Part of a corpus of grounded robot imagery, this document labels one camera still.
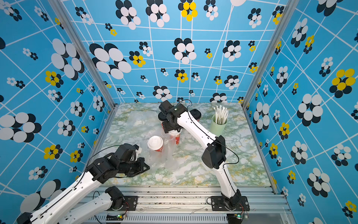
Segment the translucent plastic carrier bag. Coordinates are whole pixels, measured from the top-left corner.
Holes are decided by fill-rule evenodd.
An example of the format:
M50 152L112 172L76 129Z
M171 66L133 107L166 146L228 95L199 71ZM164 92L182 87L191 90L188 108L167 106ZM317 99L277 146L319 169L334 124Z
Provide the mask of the translucent plastic carrier bag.
M164 141L162 152L154 152L147 146L149 152L148 165L153 172L159 168L165 168L170 172L174 172L179 167L178 162L173 156L175 150L177 149L177 145L175 141L171 141L169 139L169 135L160 137Z

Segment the aluminium corner post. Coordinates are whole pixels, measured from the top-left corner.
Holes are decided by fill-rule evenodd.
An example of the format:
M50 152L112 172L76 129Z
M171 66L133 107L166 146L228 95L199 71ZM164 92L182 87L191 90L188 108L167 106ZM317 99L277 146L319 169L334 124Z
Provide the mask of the aluminium corner post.
M261 62L259 63L258 71L255 73L254 78L249 86L249 89L247 91L247 94L245 95L244 102L242 104L243 109L246 108L246 106L250 103L251 98L254 95L254 92L256 90L256 86L260 79L262 78L262 75L265 72L265 69L267 68L274 50L280 41L284 31L286 30L288 23L291 21L292 15L299 3L299 0L290 0L288 1L287 5L285 6L284 13L282 18L280 19L279 24L277 25L272 38L264 52L264 55L261 59Z
M64 29L69 36L70 40L72 41L73 45L77 49L80 57L83 59L84 65L87 67L89 74L92 76L94 82L98 86L99 90L103 94L103 97L107 100L111 109L114 109L116 104L111 97L109 91L104 86L103 80L97 71L97 68L93 64L87 50L80 39L78 32L76 31L73 23L70 21L68 14L65 12L65 8L62 5L61 1L49 1L52 9L54 10L55 14L59 17L61 23L64 26Z

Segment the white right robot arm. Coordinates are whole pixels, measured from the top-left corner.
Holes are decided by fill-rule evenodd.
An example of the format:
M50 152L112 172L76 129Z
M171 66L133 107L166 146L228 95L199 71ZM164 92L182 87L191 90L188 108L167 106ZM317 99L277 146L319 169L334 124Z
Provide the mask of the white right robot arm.
M250 211L248 199L241 195L227 168L230 163L226 158L228 147L226 147L225 138L221 135L216 136L204 128L181 103L172 105L165 100L158 108L166 117L163 122L165 133L185 129L200 144L203 149L201 159L205 166L212 170L219 182L224 206L229 211L239 208L243 211Z

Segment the aluminium left corner post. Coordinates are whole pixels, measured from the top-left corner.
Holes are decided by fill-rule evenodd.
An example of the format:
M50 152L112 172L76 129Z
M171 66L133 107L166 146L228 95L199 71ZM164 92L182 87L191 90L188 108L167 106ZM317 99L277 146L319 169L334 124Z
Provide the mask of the aluminium left corner post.
M64 26L64 29L69 36L70 40L72 41L73 45L77 49L80 57L83 59L84 65L87 67L89 74L92 76L94 82L98 86L99 90L103 94L103 97L107 100L111 109L114 109L116 104L111 97L109 91L104 86L103 80L97 71L97 68L93 64L87 50L80 39L78 32L76 31L73 23L70 21L68 14L65 12L65 8L62 5L61 1L49 1L52 9L54 10L55 14L59 17L61 23Z

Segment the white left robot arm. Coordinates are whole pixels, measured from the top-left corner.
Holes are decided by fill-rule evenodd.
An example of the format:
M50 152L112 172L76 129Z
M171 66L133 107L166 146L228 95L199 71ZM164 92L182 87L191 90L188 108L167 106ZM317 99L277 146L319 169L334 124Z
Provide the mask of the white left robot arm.
M87 166L82 175L68 188L61 189L59 180L46 183L40 192L25 199L39 199L35 208L23 212L18 218L19 224L79 224L90 217L108 209L133 211L135 205L124 198L117 187L109 187L93 200L77 206L89 193L100 187L117 174L135 177L150 169L145 159L139 157L138 145L125 143L118 146L116 152L95 159Z

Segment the red cup white lid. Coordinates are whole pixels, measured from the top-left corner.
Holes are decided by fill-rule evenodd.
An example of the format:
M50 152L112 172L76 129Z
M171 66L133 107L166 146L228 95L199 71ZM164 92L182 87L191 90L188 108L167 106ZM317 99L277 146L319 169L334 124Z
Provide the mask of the red cup white lid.
M153 136L147 142L148 148L154 152L162 152L163 145L164 141L160 136Z

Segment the white paper straws bundle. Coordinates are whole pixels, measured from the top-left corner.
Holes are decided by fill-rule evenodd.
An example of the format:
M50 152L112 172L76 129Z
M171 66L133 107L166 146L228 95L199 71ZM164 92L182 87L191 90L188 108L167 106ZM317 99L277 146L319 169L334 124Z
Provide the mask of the white paper straws bundle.
M227 123L228 119L228 109L224 106L216 106L213 108L215 115L214 115L214 122L217 125L224 125Z

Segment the aluminium right corner post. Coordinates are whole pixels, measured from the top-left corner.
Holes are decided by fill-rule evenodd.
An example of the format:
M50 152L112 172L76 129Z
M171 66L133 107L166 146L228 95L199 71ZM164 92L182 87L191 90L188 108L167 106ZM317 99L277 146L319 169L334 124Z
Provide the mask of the aluminium right corner post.
M287 5L285 6L284 13L282 18L280 19L279 24L277 25L272 38L264 52L264 55L261 59L261 62L259 63L258 71L255 73L254 78L249 86L249 89L247 91L247 94L245 95L244 102L242 104L243 109L246 108L246 106L250 103L251 98L254 95L254 92L256 90L256 86L260 79L262 78L262 75L265 72L265 69L267 68L274 50L280 41L284 31L286 30L288 23L291 21L292 15L299 3L299 0L290 0L288 1Z

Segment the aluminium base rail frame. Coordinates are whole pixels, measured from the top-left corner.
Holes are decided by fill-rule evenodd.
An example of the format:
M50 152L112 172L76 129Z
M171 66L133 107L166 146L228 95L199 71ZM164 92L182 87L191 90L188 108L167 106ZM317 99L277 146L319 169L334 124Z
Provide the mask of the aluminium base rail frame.
M218 186L119 186L126 196L137 196L135 211L123 220L107 220L120 214L105 211L86 220L87 224L226 224L229 211L213 211L211 196L219 196ZM240 186L248 198L250 210L244 224L296 223L287 199L271 187Z

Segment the green straw holder cup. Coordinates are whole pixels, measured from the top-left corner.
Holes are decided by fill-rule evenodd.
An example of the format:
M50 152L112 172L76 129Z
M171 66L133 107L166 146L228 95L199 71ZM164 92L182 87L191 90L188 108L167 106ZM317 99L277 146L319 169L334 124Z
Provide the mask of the green straw holder cup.
M213 133L215 136L220 136L220 135L222 135L223 132L224 132L224 129L225 129L226 125L227 125L227 120L225 121L224 124L217 124L217 123L215 122L215 118L216 118L216 116L213 115L213 116L212 116L212 120L211 120L211 124L210 124L210 129L209 129L209 131L210 131L211 133Z

